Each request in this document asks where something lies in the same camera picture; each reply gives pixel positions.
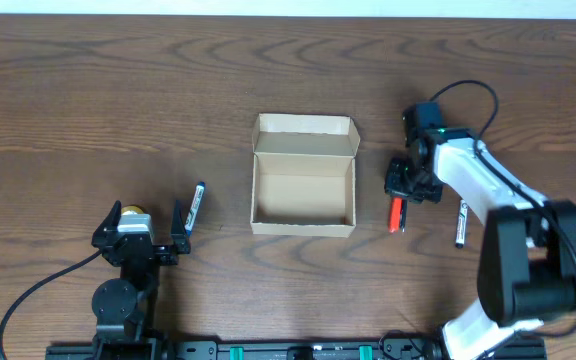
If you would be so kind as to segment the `blue capped white marker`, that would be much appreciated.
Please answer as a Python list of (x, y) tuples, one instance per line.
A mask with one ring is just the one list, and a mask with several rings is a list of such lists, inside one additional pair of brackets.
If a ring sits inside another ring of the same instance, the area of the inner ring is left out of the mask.
[(197, 215), (201, 207), (201, 203), (203, 200), (204, 192), (205, 192), (205, 183), (199, 182), (195, 187), (195, 193), (188, 211), (188, 215), (185, 221), (185, 231), (188, 235), (191, 235), (194, 229), (194, 225), (196, 223)]

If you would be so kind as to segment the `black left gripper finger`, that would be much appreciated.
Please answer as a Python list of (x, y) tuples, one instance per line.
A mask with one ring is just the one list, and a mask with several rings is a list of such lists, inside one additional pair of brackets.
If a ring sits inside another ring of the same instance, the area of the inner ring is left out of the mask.
[(189, 236), (182, 218), (182, 206), (179, 200), (174, 203), (172, 212), (170, 236), (175, 246), (189, 246)]
[(117, 230), (121, 219), (121, 202), (115, 201), (111, 210), (97, 229), (93, 232), (93, 240), (105, 240), (107, 236)]

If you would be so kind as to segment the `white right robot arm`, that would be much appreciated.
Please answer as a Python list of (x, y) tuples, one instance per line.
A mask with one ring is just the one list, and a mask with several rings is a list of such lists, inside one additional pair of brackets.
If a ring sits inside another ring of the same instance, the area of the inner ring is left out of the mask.
[(385, 190), (402, 222), (408, 203), (452, 188), (484, 226), (478, 297), (441, 328), (429, 359), (482, 359), (541, 326), (576, 313), (576, 205), (552, 201), (506, 170), (464, 128), (410, 130), (408, 156), (393, 159)]

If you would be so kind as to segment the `red and black multitool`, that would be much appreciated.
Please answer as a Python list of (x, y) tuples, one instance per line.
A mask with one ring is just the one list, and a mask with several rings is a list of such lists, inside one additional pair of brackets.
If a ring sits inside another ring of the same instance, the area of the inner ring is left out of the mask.
[(390, 233), (405, 230), (407, 201), (403, 198), (393, 197), (389, 213), (388, 230)]

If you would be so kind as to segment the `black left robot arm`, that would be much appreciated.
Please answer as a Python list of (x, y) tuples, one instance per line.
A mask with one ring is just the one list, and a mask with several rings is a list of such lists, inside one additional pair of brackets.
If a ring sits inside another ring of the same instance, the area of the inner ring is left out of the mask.
[(170, 244), (155, 245), (152, 218), (138, 209), (122, 210), (117, 201), (93, 232), (91, 245), (120, 276), (102, 283), (92, 297), (97, 318), (94, 359), (174, 359), (176, 346), (154, 328), (159, 273), (190, 252), (182, 206), (175, 202)]

